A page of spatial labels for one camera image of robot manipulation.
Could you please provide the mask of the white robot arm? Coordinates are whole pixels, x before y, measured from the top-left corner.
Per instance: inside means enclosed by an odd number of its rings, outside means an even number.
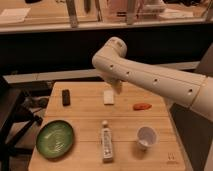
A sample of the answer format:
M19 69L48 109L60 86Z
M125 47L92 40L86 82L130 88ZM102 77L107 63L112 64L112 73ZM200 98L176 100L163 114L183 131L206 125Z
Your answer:
M117 92L122 81L144 88L189 108L213 122L213 77L131 61L127 45L111 37L92 58L100 77Z

